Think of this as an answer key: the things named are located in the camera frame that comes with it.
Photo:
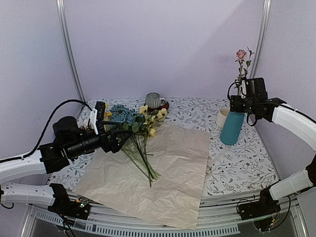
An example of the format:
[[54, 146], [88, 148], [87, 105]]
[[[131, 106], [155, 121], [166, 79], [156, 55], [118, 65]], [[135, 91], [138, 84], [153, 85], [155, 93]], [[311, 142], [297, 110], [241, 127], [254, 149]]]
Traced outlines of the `flower bouquet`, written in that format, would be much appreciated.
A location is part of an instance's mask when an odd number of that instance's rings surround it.
[[150, 165], [147, 142], [156, 137], [156, 129], [162, 124], [168, 112], [165, 108], [150, 111], [147, 105], [141, 106], [137, 112], [124, 105], [116, 104], [109, 111], [105, 111], [103, 122], [106, 131], [115, 125], [118, 130], [132, 130], [133, 135], [126, 141], [121, 151], [134, 163], [141, 173], [149, 180], [149, 185], [160, 177], [160, 174]]

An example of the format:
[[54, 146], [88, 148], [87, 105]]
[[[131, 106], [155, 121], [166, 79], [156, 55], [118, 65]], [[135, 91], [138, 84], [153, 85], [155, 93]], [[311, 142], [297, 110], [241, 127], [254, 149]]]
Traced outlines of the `teal vase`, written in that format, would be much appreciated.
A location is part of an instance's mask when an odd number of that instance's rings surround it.
[[220, 140], [226, 145], [234, 145], [239, 138], [245, 113], [229, 112], [224, 123]]

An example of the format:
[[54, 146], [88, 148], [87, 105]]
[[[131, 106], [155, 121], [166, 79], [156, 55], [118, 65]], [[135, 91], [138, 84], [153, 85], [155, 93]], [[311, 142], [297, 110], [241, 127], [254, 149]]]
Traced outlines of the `pink rose stem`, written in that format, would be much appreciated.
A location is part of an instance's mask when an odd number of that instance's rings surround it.
[[236, 88], [237, 88], [237, 94], [241, 95], [241, 84], [242, 79], [246, 78], [249, 72], [250, 65], [252, 63], [252, 56], [255, 54], [254, 51], [252, 51], [249, 47], [247, 47], [246, 50], [239, 49], [236, 52], [236, 60], [235, 62], [238, 63], [238, 76], [235, 80], [236, 82]]

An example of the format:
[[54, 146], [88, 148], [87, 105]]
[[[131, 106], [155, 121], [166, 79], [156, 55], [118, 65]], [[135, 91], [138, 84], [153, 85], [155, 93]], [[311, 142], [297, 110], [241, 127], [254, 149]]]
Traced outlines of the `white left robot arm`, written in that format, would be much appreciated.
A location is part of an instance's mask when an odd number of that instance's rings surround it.
[[118, 152], [133, 134], [120, 123], [96, 121], [94, 130], [78, 127], [74, 117], [61, 118], [53, 125], [55, 140], [39, 146], [31, 155], [11, 157], [0, 162], [0, 202], [41, 204], [60, 216], [86, 220], [90, 213], [87, 201], [71, 200], [61, 184], [23, 184], [20, 179], [51, 174], [70, 165], [81, 155], [100, 148], [104, 152]]

